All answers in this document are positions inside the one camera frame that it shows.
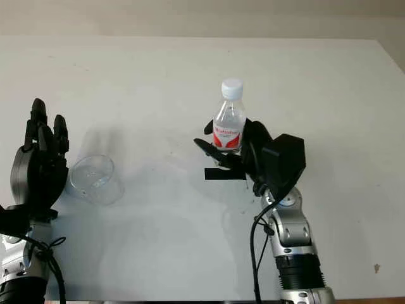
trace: white wall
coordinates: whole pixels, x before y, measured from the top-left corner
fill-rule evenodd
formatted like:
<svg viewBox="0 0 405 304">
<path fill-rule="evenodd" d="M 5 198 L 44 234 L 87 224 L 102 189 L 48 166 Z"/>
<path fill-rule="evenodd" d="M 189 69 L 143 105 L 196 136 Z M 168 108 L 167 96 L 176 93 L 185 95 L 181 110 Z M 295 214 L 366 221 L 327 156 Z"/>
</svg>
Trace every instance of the white wall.
<svg viewBox="0 0 405 304">
<path fill-rule="evenodd" d="M 0 35 L 376 39 L 405 69 L 402 0 L 0 0 Z"/>
</svg>

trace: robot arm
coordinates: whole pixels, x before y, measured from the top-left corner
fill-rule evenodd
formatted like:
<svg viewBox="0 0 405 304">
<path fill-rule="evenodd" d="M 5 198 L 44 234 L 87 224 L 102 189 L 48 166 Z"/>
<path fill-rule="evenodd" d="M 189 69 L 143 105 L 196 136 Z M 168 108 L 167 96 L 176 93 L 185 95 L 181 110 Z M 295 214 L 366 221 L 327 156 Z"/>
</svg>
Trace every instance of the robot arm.
<svg viewBox="0 0 405 304">
<path fill-rule="evenodd" d="M 268 190 L 262 206 L 272 204 Z M 280 274 L 281 299 L 285 304 L 332 304 L 333 292 L 325 286 L 311 228 L 302 212 L 297 188 L 268 214 L 271 248 Z"/>
<path fill-rule="evenodd" d="M 205 130 L 212 133 L 212 122 Z M 262 212 L 251 229 L 251 256 L 256 301 L 261 303 L 254 233 L 259 221 L 268 217 L 265 229 L 282 285 L 281 299 L 288 304 L 334 303 L 332 290 L 325 287 L 311 230 L 302 212 L 302 197 L 295 188 L 304 170 L 304 141 L 282 134 L 272 139 L 260 122 L 247 119 L 239 155 L 223 154 L 202 139 L 194 142 L 219 165 L 229 170 L 206 168 L 206 179 L 245 179 L 254 182 L 253 192 L 262 197 Z"/>
<path fill-rule="evenodd" d="M 11 169 L 11 190 L 16 205 L 0 207 L 2 258 L 0 303 L 43 303 L 49 270 L 65 303 L 65 287 L 52 247 L 51 221 L 58 213 L 51 207 L 59 198 L 68 169 L 69 150 L 65 119 L 57 115 L 54 132 L 47 126 L 45 104 L 36 99 L 27 122 L 24 145 L 17 150 Z"/>
</svg>

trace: white table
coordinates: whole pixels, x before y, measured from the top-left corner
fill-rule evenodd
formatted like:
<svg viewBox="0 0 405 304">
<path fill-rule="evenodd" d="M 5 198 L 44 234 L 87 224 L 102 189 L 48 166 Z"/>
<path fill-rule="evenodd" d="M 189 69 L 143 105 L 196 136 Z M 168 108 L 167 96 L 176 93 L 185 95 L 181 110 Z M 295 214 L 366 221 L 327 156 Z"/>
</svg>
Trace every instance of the white table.
<svg viewBox="0 0 405 304">
<path fill-rule="evenodd" d="M 13 204 L 9 171 L 35 97 L 50 120 L 66 117 L 69 166 L 107 154 L 125 182 L 109 208 L 65 194 L 54 206 L 68 299 L 254 298 L 259 199 L 243 181 L 204 181 L 213 162 L 192 142 L 229 76 L 245 80 L 250 118 L 306 141 L 298 187 L 336 297 L 404 295 L 405 75 L 377 42 L 1 37 L 1 204 Z M 262 265 L 263 298 L 277 299 L 270 250 Z"/>
</svg>

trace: plastic bottle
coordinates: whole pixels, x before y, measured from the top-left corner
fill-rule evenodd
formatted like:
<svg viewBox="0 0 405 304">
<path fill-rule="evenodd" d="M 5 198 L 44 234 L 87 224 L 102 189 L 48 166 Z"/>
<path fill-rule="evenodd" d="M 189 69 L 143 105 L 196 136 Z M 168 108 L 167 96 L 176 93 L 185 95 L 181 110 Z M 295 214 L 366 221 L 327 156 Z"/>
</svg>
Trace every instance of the plastic bottle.
<svg viewBox="0 0 405 304">
<path fill-rule="evenodd" d="M 225 79 L 222 82 L 221 108 L 213 119 L 213 145 L 221 151 L 238 152 L 246 122 L 242 104 L 243 81 Z"/>
</svg>

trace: empty plastic cup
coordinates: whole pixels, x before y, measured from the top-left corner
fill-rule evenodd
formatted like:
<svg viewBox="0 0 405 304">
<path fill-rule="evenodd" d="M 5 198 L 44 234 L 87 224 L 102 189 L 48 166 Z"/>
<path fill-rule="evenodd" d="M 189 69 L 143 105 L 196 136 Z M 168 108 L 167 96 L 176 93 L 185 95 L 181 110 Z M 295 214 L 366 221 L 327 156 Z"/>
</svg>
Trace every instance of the empty plastic cup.
<svg viewBox="0 0 405 304">
<path fill-rule="evenodd" d="M 94 155 L 83 158 L 71 170 L 67 192 L 96 205 L 110 205 L 124 193 L 114 163 L 108 156 Z"/>
</svg>

